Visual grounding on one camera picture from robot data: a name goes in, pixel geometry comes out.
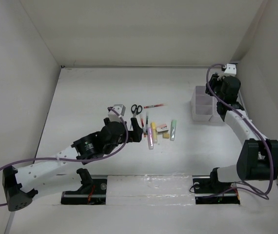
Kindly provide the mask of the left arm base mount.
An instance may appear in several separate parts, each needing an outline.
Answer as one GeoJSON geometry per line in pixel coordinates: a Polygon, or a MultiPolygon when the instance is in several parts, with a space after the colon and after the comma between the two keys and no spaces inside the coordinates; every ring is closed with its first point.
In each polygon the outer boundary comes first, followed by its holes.
{"type": "Polygon", "coordinates": [[[105,205],[108,176],[92,177],[87,169],[78,169],[80,187],[76,190],[64,191],[61,195],[62,205],[105,205]]]}

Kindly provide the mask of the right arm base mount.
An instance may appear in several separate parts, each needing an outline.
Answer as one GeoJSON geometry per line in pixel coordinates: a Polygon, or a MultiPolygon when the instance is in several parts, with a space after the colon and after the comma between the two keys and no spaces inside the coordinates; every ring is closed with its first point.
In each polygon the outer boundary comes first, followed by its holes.
{"type": "Polygon", "coordinates": [[[229,182],[219,182],[216,169],[209,175],[193,175],[192,181],[189,192],[196,205],[240,204],[238,191],[229,182]]]}

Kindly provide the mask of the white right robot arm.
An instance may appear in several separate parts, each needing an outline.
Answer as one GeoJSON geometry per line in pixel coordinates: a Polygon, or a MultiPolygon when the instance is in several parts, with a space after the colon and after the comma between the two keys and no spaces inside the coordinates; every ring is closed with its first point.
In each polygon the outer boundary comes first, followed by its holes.
{"type": "Polygon", "coordinates": [[[208,186],[214,192],[220,192],[226,183],[267,180],[273,184],[278,177],[278,141],[267,138],[248,118],[237,101],[240,85],[238,78],[218,74],[206,84],[206,94],[217,99],[217,113],[242,144],[235,165],[212,170],[208,186]]]}

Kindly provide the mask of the yellow highlighter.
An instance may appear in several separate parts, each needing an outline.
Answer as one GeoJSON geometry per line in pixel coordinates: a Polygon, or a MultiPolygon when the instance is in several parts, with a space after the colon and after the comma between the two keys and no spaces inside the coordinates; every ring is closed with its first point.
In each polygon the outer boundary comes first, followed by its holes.
{"type": "Polygon", "coordinates": [[[157,144],[158,142],[158,137],[157,137],[157,127],[155,122],[151,122],[151,129],[152,129],[152,139],[153,143],[157,144]]]}

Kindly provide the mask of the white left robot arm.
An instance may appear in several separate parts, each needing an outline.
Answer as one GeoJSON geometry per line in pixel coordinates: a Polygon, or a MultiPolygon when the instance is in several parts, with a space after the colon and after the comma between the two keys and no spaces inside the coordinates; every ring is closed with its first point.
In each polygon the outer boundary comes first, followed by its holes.
{"type": "Polygon", "coordinates": [[[111,154],[120,144],[140,142],[143,135],[143,129],[135,117],[131,118],[131,131],[121,121],[110,121],[109,118],[105,118],[104,123],[105,126],[100,131],[74,141],[71,146],[57,153],[52,160],[20,168],[8,166],[3,169],[2,185],[8,210],[15,212],[27,207],[48,190],[50,179],[71,168],[78,176],[75,188],[81,194],[87,193],[91,200],[96,185],[83,166],[111,154]]]}

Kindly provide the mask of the pink highlighter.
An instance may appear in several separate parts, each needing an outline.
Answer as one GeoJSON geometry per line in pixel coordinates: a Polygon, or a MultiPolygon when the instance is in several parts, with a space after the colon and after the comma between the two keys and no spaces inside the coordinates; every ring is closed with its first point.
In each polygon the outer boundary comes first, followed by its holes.
{"type": "Polygon", "coordinates": [[[148,127],[148,147],[150,150],[154,149],[154,142],[153,142],[153,132],[152,132],[152,128],[148,127]]]}

